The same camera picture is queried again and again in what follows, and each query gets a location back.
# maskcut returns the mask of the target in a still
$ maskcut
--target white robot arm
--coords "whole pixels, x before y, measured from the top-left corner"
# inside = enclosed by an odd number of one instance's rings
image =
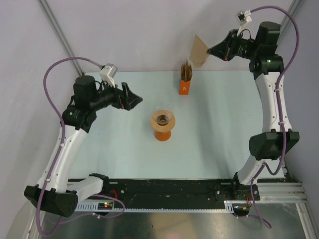
[[[85,180],[72,185],[68,185],[68,175],[76,153],[96,119],[96,111],[109,105],[130,111],[143,100],[135,95],[125,82],[122,83],[122,90],[117,88],[113,80],[116,71],[117,68],[112,64],[102,67],[100,72],[102,82],[99,89],[96,88],[96,81],[92,76],[82,76],[76,79],[73,85],[74,95],[62,114],[65,124],[64,143],[61,144],[62,126],[50,161],[37,185],[27,186],[24,191],[24,195],[35,207],[40,192],[45,190],[41,210],[69,217],[78,202],[107,190],[108,177],[104,175],[93,173]],[[48,177],[48,172],[60,147],[61,151],[55,161],[51,176]]]
[[[298,141],[299,133],[293,132],[288,120],[284,90],[283,76],[278,81],[284,70],[281,56],[275,54],[277,40],[280,34],[280,25],[274,22],[262,22],[255,39],[243,38],[244,28],[250,23],[250,11],[241,11],[237,14],[241,27],[229,31],[227,37],[219,44],[207,50],[208,54],[216,56],[224,61],[230,61],[235,56],[250,60],[249,70],[253,73],[257,90],[263,108],[262,133],[249,140],[251,155],[244,167],[234,176],[234,184],[250,185],[252,180],[258,177],[257,172],[263,164],[271,160],[277,160],[283,151],[284,134],[287,153]],[[277,101],[279,92],[280,104]],[[281,124],[284,124],[285,132],[282,132]]]

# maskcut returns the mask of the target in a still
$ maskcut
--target black mount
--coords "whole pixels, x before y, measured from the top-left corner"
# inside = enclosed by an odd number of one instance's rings
[[[41,189],[36,186],[27,186],[24,190],[24,196],[37,207]],[[78,204],[76,191],[66,191],[65,193],[56,193],[55,189],[44,191],[41,203],[41,210],[63,217],[69,217],[73,214]]]
[[[166,180],[166,179],[110,179],[109,189],[127,209],[151,210],[207,210],[225,209],[225,200],[246,201],[250,192],[239,188],[233,193],[231,179]]]
[[[283,59],[275,54],[280,35],[279,24],[270,21],[262,22],[259,25],[255,39],[251,37],[244,39],[243,31],[238,36],[237,33],[238,29],[229,31],[226,38],[221,43],[208,49],[207,53],[224,61],[230,61],[235,56],[249,59],[249,70],[253,73],[255,80],[261,74],[268,75],[269,72],[283,72]],[[292,132],[289,129],[285,134],[287,136],[287,153],[299,141],[299,132]],[[283,133],[275,130],[255,135],[249,140],[250,153],[256,157],[256,160],[276,160],[281,155],[282,148]],[[253,185],[253,187],[254,192],[256,192],[255,199],[259,200],[258,188],[256,185]],[[241,196],[250,193],[250,186],[240,185],[236,173],[232,180],[232,187],[223,189],[221,186],[218,191],[219,193],[226,191],[226,194]]]
[[[122,82],[122,89],[117,86],[113,88],[105,82],[96,89],[93,76],[78,77],[73,85],[74,95],[62,114],[65,124],[88,133],[96,119],[96,111],[109,105],[130,111],[143,101],[142,97],[130,90],[127,83]]]

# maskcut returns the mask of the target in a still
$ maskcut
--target orange box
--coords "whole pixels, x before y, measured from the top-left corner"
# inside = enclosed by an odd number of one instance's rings
[[[190,86],[190,81],[185,82],[183,80],[180,80],[179,94],[180,95],[188,95],[189,86]]]

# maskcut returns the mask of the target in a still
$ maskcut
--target metal pole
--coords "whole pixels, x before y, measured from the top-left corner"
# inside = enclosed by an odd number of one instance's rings
[[[50,6],[48,5],[46,0],[37,0],[41,9],[43,10],[44,15],[46,16],[48,22],[50,23],[56,37],[58,38],[58,40],[60,41],[61,46],[63,47],[65,53],[67,54],[68,57],[74,57],[74,53],[68,43],[68,41],[66,40],[62,29],[60,28],[57,20],[54,17],[54,14],[50,8]],[[75,70],[77,71],[77,73],[79,74],[79,76],[82,76],[83,71],[79,65],[79,63],[76,60],[71,61],[72,65],[74,66]]]
[[[300,9],[300,7],[302,6],[302,4],[304,3],[304,0],[293,0],[293,2],[291,3],[288,12],[295,17],[298,10]],[[288,27],[290,26],[291,21],[290,19],[285,15],[283,21],[281,22],[281,34],[279,35],[278,38],[278,45],[281,43],[281,40],[283,39],[284,35],[286,34]]]

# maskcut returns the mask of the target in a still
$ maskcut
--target orange stand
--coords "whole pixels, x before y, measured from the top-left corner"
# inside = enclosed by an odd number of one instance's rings
[[[151,117],[151,125],[154,129],[154,136],[159,141],[166,141],[171,136],[171,130],[175,126],[175,116],[171,119],[170,122],[166,125],[160,125],[158,124],[154,119],[156,119],[158,116],[163,115],[165,111],[156,111],[152,117]]]
[[[180,95],[188,95],[189,86],[190,86],[190,81],[185,82],[183,80],[180,80],[179,94]]]

